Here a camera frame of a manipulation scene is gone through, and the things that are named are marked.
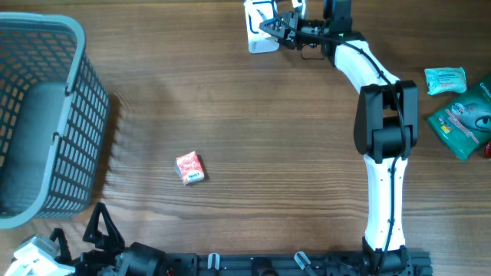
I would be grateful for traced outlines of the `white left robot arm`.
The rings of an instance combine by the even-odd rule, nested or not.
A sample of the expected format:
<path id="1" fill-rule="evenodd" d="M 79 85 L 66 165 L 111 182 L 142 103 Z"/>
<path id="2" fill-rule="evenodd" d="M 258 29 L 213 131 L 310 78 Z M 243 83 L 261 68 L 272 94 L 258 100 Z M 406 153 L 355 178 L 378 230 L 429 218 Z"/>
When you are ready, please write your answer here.
<path id="1" fill-rule="evenodd" d="M 60 253 L 56 262 L 75 269 L 75 275 L 165 275 L 166 253 L 134 242 L 127 247 L 114 224 L 107 207 L 95 205 L 87 224 L 83 241 L 95 249 L 72 258 L 68 241 L 61 228 L 55 228 L 49 239 L 57 242 Z"/>

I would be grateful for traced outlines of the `green lid jar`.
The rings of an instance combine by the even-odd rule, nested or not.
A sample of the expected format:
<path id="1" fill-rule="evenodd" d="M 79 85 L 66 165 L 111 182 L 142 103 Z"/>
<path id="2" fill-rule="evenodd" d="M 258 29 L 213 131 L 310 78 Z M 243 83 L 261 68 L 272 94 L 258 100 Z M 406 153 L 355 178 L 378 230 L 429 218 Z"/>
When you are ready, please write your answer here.
<path id="1" fill-rule="evenodd" d="M 484 149 L 484 156 L 487 158 L 487 159 L 491 159 L 491 141 L 489 141 L 487 144 L 486 144 L 486 147 Z"/>

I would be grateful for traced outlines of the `red white small packet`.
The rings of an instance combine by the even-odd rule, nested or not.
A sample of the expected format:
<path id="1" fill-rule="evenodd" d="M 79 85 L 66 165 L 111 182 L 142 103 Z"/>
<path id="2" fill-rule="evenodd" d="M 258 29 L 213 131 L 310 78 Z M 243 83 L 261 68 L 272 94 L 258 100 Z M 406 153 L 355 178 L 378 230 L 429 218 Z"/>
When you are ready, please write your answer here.
<path id="1" fill-rule="evenodd" d="M 199 182 L 205 178 L 204 169 L 196 151 L 177 157 L 175 165 L 184 185 Z"/>

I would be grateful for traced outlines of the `light blue wipes packet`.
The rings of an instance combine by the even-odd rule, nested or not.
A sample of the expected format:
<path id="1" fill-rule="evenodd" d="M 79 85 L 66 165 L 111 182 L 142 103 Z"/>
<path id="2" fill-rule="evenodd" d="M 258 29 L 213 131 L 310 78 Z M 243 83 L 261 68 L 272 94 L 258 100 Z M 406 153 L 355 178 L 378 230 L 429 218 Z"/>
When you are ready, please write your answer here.
<path id="1" fill-rule="evenodd" d="M 467 91 L 466 73 L 462 67 L 427 68 L 424 73 L 429 95 Z"/>

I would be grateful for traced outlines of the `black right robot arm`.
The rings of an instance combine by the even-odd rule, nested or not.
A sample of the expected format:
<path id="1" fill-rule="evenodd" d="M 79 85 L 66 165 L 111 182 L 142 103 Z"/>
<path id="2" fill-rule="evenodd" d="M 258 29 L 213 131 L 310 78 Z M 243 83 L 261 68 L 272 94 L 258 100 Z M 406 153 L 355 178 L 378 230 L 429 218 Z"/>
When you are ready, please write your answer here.
<path id="1" fill-rule="evenodd" d="M 366 38 L 352 29 L 351 2 L 326 1 L 323 19 L 309 20 L 303 1 L 278 13 L 274 1 L 246 1 L 254 38 L 302 51 L 320 47 L 322 57 L 358 92 L 354 145 L 364 157 L 368 179 L 368 221 L 362 249 L 326 256 L 328 275 L 419 275 L 417 254 L 407 249 L 402 227 L 404 173 L 417 141 L 417 85 L 395 77 L 371 53 Z"/>

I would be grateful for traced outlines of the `white blue small box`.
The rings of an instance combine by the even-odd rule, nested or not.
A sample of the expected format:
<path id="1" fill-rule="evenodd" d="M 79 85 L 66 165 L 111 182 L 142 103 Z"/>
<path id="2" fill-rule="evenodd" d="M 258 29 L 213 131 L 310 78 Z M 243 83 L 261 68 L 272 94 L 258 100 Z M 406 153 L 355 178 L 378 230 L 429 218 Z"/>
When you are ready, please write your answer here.
<path id="1" fill-rule="evenodd" d="M 272 19 L 277 11 L 277 4 L 273 0 L 254 0 L 252 4 L 264 20 Z"/>

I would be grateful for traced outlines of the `green 3M gloves package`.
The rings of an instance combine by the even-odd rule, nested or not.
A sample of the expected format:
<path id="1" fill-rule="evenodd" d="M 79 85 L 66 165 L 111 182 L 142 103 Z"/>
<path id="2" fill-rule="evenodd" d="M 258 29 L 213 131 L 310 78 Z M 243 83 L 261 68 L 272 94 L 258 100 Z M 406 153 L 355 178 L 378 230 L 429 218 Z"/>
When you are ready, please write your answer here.
<path id="1" fill-rule="evenodd" d="M 427 119 L 436 135 L 457 158 L 490 141 L 490 74 Z"/>

